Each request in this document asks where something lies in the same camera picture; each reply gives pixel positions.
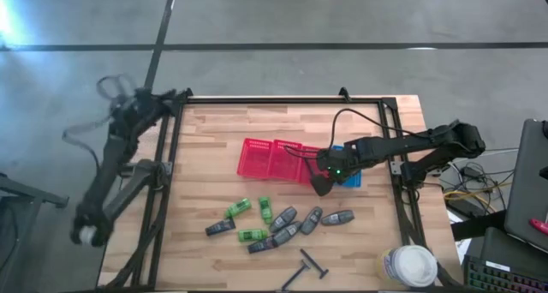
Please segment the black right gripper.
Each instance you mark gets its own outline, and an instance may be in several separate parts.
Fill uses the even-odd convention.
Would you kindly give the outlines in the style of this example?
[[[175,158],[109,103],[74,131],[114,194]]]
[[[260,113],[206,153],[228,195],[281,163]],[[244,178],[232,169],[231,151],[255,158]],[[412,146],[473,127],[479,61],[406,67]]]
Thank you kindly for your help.
[[[317,152],[317,166],[325,173],[313,175],[310,183],[314,191],[320,197],[330,193],[333,181],[347,181],[350,177],[361,172],[360,162],[355,150],[344,147],[343,149],[320,149]]]

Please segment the grey travel bottle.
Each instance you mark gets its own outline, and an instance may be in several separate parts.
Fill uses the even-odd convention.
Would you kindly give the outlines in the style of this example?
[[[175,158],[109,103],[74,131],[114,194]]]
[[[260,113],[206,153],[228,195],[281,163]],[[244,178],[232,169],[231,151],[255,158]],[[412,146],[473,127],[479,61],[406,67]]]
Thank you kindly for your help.
[[[269,231],[270,233],[277,233],[284,227],[288,226],[296,217],[297,211],[293,206],[290,206],[283,210],[275,219],[271,222]]]
[[[300,230],[302,225],[301,221],[295,221],[288,226],[281,229],[278,233],[276,233],[272,239],[273,239],[273,245],[277,248],[284,243],[290,241]]]
[[[305,217],[301,224],[301,233],[304,235],[310,235],[318,223],[320,222],[323,214],[323,209],[319,206],[314,207],[310,213]]]
[[[321,219],[321,224],[324,226],[334,226],[346,224],[354,219],[354,212],[351,210],[343,210],[326,215]]]

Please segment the green travel bottle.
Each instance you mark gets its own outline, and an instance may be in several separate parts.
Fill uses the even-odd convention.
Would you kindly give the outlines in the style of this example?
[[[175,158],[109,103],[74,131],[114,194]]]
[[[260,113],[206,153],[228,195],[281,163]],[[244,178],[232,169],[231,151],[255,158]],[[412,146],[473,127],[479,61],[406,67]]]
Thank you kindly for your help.
[[[272,221],[271,199],[267,196],[259,197],[259,209],[261,218],[266,224]]]
[[[244,198],[230,205],[224,215],[226,218],[233,218],[249,210],[251,207],[252,207],[251,201],[248,198]]]
[[[269,232],[263,229],[239,230],[238,240],[240,242],[256,242],[269,236]]]

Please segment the dark travel tube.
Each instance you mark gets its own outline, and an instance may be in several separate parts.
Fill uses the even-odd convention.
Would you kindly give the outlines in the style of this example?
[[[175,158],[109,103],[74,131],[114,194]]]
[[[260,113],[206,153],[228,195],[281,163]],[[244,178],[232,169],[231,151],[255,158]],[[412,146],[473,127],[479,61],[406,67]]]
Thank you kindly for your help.
[[[207,236],[213,236],[219,233],[223,233],[228,230],[233,230],[235,228],[235,221],[233,218],[225,218],[216,222],[215,224],[205,228],[205,233]]]
[[[253,243],[253,244],[250,244],[247,247],[247,251],[250,254],[255,254],[255,253],[258,253],[258,252],[271,250],[271,249],[274,249],[274,248],[277,248],[277,247],[278,247],[278,245],[277,245],[277,242],[275,241],[275,239],[272,236],[268,236],[267,238],[264,238],[260,241],[257,241],[255,243]]]

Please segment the red plastic mesh basket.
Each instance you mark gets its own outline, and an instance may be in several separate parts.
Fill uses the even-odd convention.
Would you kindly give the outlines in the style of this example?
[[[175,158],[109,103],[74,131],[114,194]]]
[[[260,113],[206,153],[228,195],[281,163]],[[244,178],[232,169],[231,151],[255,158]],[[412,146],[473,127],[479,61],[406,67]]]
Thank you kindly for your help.
[[[266,179],[272,145],[272,141],[246,138],[242,143],[236,173],[239,176]]]
[[[302,148],[298,142],[274,140],[267,167],[267,176],[271,179],[281,179],[284,181],[297,182],[301,159],[286,151],[289,147],[292,153]]]
[[[325,170],[320,170],[317,166],[316,157],[318,151],[319,148],[315,146],[304,146],[301,149],[300,155],[302,156],[302,159],[298,179],[299,184],[310,186],[310,179],[312,178],[312,175],[320,174],[327,176],[327,172]]]

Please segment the blue plastic mesh basket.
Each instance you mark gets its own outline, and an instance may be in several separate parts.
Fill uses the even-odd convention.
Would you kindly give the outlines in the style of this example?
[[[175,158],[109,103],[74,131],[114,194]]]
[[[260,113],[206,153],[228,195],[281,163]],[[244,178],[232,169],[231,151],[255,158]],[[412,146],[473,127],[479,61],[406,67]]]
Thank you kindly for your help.
[[[361,185],[361,169],[356,169],[352,161],[343,146],[334,146],[329,157],[329,177],[338,185],[358,188]]]

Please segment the dark side table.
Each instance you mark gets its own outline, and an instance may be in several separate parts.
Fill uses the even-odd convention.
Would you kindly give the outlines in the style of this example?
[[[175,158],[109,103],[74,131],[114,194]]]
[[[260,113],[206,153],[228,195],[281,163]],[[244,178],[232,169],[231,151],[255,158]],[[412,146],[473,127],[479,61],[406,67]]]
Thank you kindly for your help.
[[[15,274],[17,261],[31,237],[40,207],[44,203],[51,203],[56,208],[65,208],[69,198],[68,196],[60,196],[27,186],[8,178],[3,173],[0,173],[0,191],[11,194],[11,197],[4,196],[5,200],[21,200],[27,204],[26,213],[20,216],[17,215],[13,207],[6,206],[12,216],[15,234],[13,246],[0,264],[0,293],[6,293],[10,282],[9,279]]]

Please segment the black disposable razor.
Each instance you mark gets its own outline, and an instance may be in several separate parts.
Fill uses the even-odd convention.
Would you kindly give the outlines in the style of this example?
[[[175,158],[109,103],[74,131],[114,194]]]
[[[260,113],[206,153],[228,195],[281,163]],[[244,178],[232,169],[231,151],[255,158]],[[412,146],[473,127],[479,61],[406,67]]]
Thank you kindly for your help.
[[[305,271],[309,270],[310,266],[304,261],[301,260],[300,268],[282,285],[280,291],[285,292],[288,290],[289,286]]]
[[[312,266],[319,272],[319,278],[323,279],[329,272],[328,269],[323,268],[305,249],[300,249],[301,254],[312,264]]]

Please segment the white-lidded wipes canister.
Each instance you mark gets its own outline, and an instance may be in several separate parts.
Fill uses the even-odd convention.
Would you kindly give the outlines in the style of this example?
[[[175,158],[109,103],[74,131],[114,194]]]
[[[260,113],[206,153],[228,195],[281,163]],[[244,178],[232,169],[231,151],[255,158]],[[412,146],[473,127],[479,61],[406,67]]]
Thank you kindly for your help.
[[[418,245],[386,249],[376,259],[378,275],[387,281],[407,287],[424,288],[438,277],[438,261]]]

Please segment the black backlit keyboard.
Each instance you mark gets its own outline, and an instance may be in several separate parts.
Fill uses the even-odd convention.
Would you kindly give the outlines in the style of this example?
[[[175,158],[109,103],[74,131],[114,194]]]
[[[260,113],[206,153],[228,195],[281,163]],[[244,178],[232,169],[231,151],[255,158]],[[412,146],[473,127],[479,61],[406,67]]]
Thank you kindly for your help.
[[[462,262],[464,284],[497,293],[548,293],[548,276],[524,272],[489,260],[466,255]]]

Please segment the grey laptop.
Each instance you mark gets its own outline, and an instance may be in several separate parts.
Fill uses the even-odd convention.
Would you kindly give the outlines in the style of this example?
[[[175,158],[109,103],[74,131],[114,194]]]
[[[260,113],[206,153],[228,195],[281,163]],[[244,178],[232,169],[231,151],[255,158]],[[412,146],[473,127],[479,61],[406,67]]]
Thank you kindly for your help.
[[[548,236],[529,224],[531,218],[548,222],[548,121],[535,119],[523,123],[504,228],[548,253]]]

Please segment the red pen-like object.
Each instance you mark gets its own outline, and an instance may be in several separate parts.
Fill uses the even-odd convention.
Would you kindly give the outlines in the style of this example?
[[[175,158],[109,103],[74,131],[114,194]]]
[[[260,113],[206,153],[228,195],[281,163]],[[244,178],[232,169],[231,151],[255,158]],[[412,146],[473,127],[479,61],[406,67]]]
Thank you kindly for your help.
[[[548,236],[548,222],[543,222],[535,218],[529,220],[529,224],[538,232]]]

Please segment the black aluminium table frame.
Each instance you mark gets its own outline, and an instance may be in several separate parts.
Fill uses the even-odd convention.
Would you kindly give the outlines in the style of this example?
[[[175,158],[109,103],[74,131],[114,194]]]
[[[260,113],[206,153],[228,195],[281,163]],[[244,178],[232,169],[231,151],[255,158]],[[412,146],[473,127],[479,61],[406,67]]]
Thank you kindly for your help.
[[[149,157],[157,139],[172,163],[168,190],[140,195],[122,214],[102,262],[98,281],[108,284],[133,251],[143,219],[162,212],[164,227],[147,249],[135,289],[159,291],[257,290],[272,293],[300,268],[310,269],[290,286],[291,293],[391,290],[377,272],[376,259],[402,244],[396,201],[387,164],[364,172],[357,189],[335,188],[318,197],[302,184],[248,179],[236,171],[246,138],[296,141],[322,147],[330,139],[350,141],[384,135],[388,126],[420,132],[425,127],[416,96],[194,96],[178,120],[150,130],[139,150]],[[354,211],[352,222],[319,226],[280,248],[250,254],[235,231],[207,236],[228,206],[243,198],[271,198],[274,212],[288,206],[305,217],[315,206],[331,213]],[[323,279],[301,254],[305,249],[329,272]]]

